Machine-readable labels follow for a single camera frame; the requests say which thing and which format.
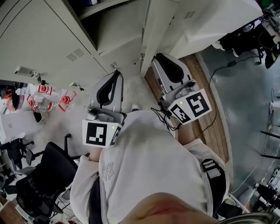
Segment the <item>power cord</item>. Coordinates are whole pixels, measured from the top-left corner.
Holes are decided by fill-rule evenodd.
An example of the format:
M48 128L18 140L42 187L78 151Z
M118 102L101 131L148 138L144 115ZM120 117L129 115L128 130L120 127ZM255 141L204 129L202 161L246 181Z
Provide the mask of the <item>power cord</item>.
M261 35L263 34L263 32L268 28L269 25L270 25L270 24L269 24L269 22L268 22L268 25L266 26L266 28L265 28L265 29L262 31L262 33L259 35L259 39L260 39ZM259 44L260 44L262 47L264 47L265 49L272 49L272 48L277 47L277 45L276 45L276 46L273 46L273 47L265 47L264 45L261 44L260 40L259 40Z
M168 130L176 131L182 126L182 124L179 124L177 127L172 127L167 121L167 118L169 118L169 115L166 112L161 111L161 110L157 110L157 109L152 108L152 107L151 107L151 110L157 115L159 120L166 125Z
M275 95L274 95L274 89L273 89L273 88L271 88L271 90L270 90L270 95L271 95L271 102L272 102L272 103L274 102L273 97L275 97L275 98L277 98L277 99L280 99L280 96L275 96Z
M268 121L268 127L267 127L267 129L268 129L268 131L269 131L269 129L270 129L270 125L272 124L272 118L273 118L273 113L271 114L271 117L270 117L270 120ZM263 145L263 147L262 147L262 154L266 154L266 152L267 152L267 148L266 148L266 144L267 144L267 141L268 141L268 138L269 138L269 136L266 136L266 140L265 140L265 143L264 143L264 145ZM251 171L251 173L246 177L246 179L239 185L239 187L237 188L237 189L235 189L235 191L229 191L230 193L235 193L245 182L246 182L246 180L251 176L251 174L255 171L255 169L258 167L258 165L259 165L259 162L260 162L260 160L263 158L263 160L264 160L264 157L262 157L262 156L260 156L259 157L259 159L258 159L258 161L257 161L257 164L256 164L256 166L253 168L253 170Z
M251 56L251 57L248 57L248 58L246 58L246 59L244 59L244 60L240 60L240 61L237 61L237 62L236 62L236 61L232 61L232 62L230 62L227 66L224 66L224 67L221 67L221 68L216 69L216 70L213 72L212 75L210 74L210 75L211 75L211 78L210 78L209 83L208 83L208 89L209 89L209 92L210 92L211 97L212 97L212 99L213 99L213 102L214 102L214 104L215 104L215 118L214 118L213 122L212 122L208 127L206 127L201 133L199 133L199 134L196 136L196 138L197 138L199 135L201 135L202 133L204 133L208 128L210 128L210 127L214 124L214 122L216 121L216 119L217 119L217 104L216 104L216 101L214 100L213 93L212 93L212 91L211 91L211 89L210 89L210 84L211 84L211 81L212 81L213 76L215 75L215 73L216 73L217 71L221 70L221 69L233 67L233 66L237 65L238 63L240 63L240 62L242 62L242 61L246 61L246 60L248 60L248 59L250 59L250 58L256 58L256 57L259 57L259 56Z

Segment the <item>cabinet door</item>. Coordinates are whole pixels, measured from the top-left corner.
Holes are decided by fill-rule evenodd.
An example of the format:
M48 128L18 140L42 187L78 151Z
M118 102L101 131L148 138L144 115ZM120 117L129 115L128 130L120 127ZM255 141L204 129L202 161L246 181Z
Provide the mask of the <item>cabinet door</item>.
M107 73L44 0L20 0L0 24L0 79L37 83L14 74L37 70L49 85L78 83L90 91Z
M140 76L145 76L180 0L150 0L144 28Z

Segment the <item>metal cabinet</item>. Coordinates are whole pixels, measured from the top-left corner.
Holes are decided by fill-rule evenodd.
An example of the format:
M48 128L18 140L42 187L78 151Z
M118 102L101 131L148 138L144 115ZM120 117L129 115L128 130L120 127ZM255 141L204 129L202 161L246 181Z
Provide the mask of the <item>metal cabinet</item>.
M37 83L14 74L37 70L51 86L90 91L114 67L141 60L145 75L178 0L101 0L84 11L67 0L11 0L0 8L0 79Z
M0 23L0 79L37 83L14 74L18 66L37 70L51 86L78 83L86 91L107 73L44 0L20 0Z

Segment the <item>logo on shirt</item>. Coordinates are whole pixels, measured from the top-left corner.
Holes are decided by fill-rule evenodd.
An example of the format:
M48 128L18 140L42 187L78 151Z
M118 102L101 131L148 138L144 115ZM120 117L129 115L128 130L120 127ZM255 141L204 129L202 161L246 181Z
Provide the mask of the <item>logo on shirt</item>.
M113 166L113 163L109 163L108 165L105 166L105 168L102 172L103 181L109 180L111 178L111 176L113 175L112 166Z

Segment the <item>person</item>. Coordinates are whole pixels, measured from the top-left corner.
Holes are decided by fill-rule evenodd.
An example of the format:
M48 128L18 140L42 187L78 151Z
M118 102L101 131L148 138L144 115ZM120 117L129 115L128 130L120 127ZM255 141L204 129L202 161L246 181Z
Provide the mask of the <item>person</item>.
M226 177L216 193L200 162L209 157ZM229 188L224 171L191 125L181 127L176 140L155 113L133 104L114 147L80 158L70 203L84 224L214 224L212 195L221 193L221 203Z
M254 24L253 27L247 32L238 29L233 33L226 34L212 46L223 51L232 50L235 57L239 57L244 52L261 48L268 53L268 50L277 47L273 40L275 36L267 31L267 24L260 23L256 27Z

